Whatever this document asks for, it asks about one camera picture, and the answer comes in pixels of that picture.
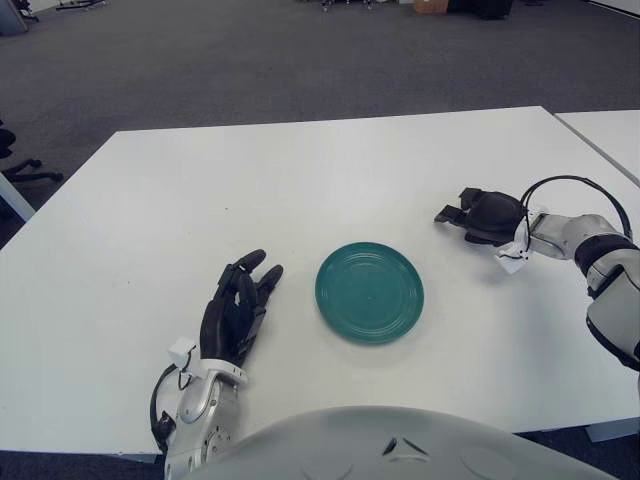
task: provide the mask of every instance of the chair leg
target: chair leg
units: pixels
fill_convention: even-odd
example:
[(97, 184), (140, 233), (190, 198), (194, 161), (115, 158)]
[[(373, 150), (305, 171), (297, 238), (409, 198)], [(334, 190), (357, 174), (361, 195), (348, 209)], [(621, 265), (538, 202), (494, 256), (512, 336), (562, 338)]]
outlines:
[(23, 175), (19, 173), (9, 173), (9, 174), (5, 174), (5, 177), (7, 177), (7, 180), (9, 180), (10, 182), (28, 182), (30, 180), (39, 180), (41, 178), (50, 178), (54, 182), (60, 182), (64, 178), (64, 176), (61, 173), (54, 173), (54, 172), (32, 173), (28, 175)]
[(18, 173), (20, 170), (26, 167), (40, 168), (41, 166), (42, 166), (42, 162), (40, 160), (34, 160), (32, 158), (28, 158), (24, 162), (20, 162), (18, 165), (14, 167), (3, 170), (2, 173), (4, 174)]

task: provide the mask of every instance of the wire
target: wire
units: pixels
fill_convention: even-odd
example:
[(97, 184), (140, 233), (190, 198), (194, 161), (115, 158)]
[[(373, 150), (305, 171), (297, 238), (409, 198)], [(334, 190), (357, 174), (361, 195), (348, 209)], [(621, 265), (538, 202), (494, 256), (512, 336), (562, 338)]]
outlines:
[(522, 260), (524, 257), (522, 255), (520, 255), (519, 257), (516, 257), (513, 255), (507, 255), (506, 253), (503, 253), (502, 255), (498, 255), (498, 258), (511, 258), (512, 260)]
[(156, 443), (158, 444), (158, 447), (160, 448), (162, 453), (167, 453), (168, 447), (167, 447), (166, 438), (162, 438), (159, 432), (156, 430), (156, 427), (159, 423), (158, 410), (156, 407), (156, 399), (158, 397), (158, 389), (160, 388), (160, 385), (162, 385), (162, 382), (164, 382), (164, 379), (167, 378), (169, 375), (171, 375), (171, 373), (173, 373), (173, 371), (176, 368), (178, 367), (176, 367), (172, 363), (171, 365), (169, 365), (167, 368), (164, 369), (164, 371), (160, 375), (160, 378), (158, 378), (158, 381), (156, 382), (156, 386), (153, 388), (153, 393), (151, 394), (151, 401), (149, 402), (149, 420), (151, 422), (151, 432), (153, 433), (153, 437), (156, 439)]
[(191, 377), (187, 379), (187, 383), (182, 385), (182, 372), (178, 374), (178, 390), (183, 391), (185, 388), (189, 386), (190, 383), (191, 383)]
[(616, 200), (616, 198), (613, 195), (611, 195), (603, 187), (601, 187), (600, 185), (598, 185), (596, 182), (594, 182), (589, 178), (578, 177), (576, 175), (556, 175), (554, 177), (548, 177), (540, 180), (539, 182), (534, 183), (529, 188), (527, 188), (527, 190), (524, 192), (524, 194), (520, 198), (520, 204), (524, 208), (525, 222), (527, 225), (527, 248), (525, 249), (526, 252), (529, 251), (529, 247), (531, 246), (531, 225), (529, 223), (529, 201), (533, 196), (533, 192), (535, 192), (539, 187), (541, 187), (545, 183), (548, 183), (554, 180), (575, 180), (578, 182), (582, 182), (586, 185), (589, 185), (591, 188), (594, 188), (598, 190), (600, 193), (602, 193), (612, 203), (613, 208), (615, 208), (616, 212), (618, 213), (618, 216), (620, 217), (620, 221), (622, 223), (622, 229), (623, 229), (624, 235), (629, 240), (633, 241), (633, 232), (631, 230), (631, 222), (629, 221), (627, 212), (625, 212), (620, 202), (618, 202), (618, 200)]

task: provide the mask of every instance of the black cable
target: black cable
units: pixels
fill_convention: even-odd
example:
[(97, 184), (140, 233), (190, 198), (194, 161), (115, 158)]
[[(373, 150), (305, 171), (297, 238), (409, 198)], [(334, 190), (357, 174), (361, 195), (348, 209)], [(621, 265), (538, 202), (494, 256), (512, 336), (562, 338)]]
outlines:
[(158, 381), (156, 382), (156, 386), (153, 388), (153, 393), (151, 394), (151, 401), (149, 402), (149, 421), (151, 423), (151, 433), (153, 433), (153, 437), (156, 439), (158, 448), (164, 454), (166, 454), (168, 450), (167, 438), (166, 438), (168, 435), (164, 435), (163, 434), (164, 432), (161, 432), (160, 429), (158, 428), (160, 422), (158, 421), (158, 410), (156, 406), (156, 399), (158, 397), (158, 389), (160, 388), (160, 385), (162, 384), (165, 378), (167, 378), (169, 375), (171, 375), (171, 373), (173, 373), (173, 371), (176, 368), (178, 367), (176, 367), (172, 363), (171, 365), (169, 365), (167, 368), (164, 369), (164, 372), (162, 372), (162, 375), (160, 375), (160, 378), (158, 378)]
[(189, 368), (189, 364), (191, 363), (191, 352), (196, 348), (195, 346), (191, 347), (191, 350), (187, 352), (187, 363), (184, 364), (184, 367), (180, 369), (180, 373), (184, 373)]
[(507, 255), (506, 253), (503, 253), (502, 255), (498, 255), (498, 258), (511, 258), (513, 260), (522, 260), (522, 255), (520, 255), (519, 257), (514, 257), (513, 255)]
[(191, 377), (187, 378), (187, 383), (182, 385), (182, 372), (178, 374), (178, 390), (183, 391), (191, 383)]
[(631, 230), (631, 222), (629, 221), (627, 212), (625, 212), (620, 202), (618, 202), (618, 200), (613, 195), (611, 195), (607, 190), (605, 190), (603, 187), (601, 187), (600, 185), (598, 185), (596, 182), (594, 182), (589, 178), (578, 177), (576, 175), (556, 175), (554, 177), (548, 177), (540, 180), (539, 182), (534, 183), (524, 192), (524, 194), (520, 198), (520, 204), (522, 205), (525, 211), (525, 222), (527, 225), (527, 248), (525, 251), (528, 252), (529, 247), (531, 246), (531, 225), (529, 224), (529, 200), (531, 200), (531, 197), (533, 196), (533, 192), (535, 192), (539, 187), (541, 187), (545, 183), (548, 183), (554, 180), (576, 180), (578, 182), (582, 182), (586, 185), (589, 185), (591, 188), (594, 188), (598, 190), (600, 193), (602, 193), (612, 203), (613, 207), (618, 213), (618, 216), (620, 217), (620, 221), (622, 222), (622, 229), (623, 229), (624, 235), (629, 240), (633, 241), (633, 232)]

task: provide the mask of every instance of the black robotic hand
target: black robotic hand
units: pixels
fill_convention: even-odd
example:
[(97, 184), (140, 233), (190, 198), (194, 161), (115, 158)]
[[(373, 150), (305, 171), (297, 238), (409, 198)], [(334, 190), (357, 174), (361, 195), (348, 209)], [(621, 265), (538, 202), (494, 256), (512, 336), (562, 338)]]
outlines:
[(282, 266), (276, 265), (254, 283), (251, 272), (266, 256), (264, 250), (255, 250), (222, 272), (200, 327), (202, 359), (226, 360), (239, 367), (244, 363), (262, 324), (269, 295), (283, 272)]
[(461, 208), (447, 205), (434, 221), (465, 228), (467, 242), (494, 247), (513, 241), (526, 212), (519, 200), (505, 193), (485, 192), (479, 188), (465, 188), (460, 194), (460, 204)]

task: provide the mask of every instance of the cardboard box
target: cardboard box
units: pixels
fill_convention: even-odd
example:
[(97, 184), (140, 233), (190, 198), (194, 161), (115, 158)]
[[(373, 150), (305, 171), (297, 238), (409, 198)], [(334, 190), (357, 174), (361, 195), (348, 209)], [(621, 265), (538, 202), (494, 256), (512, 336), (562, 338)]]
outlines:
[(447, 13), (449, 0), (413, 0), (417, 13)]

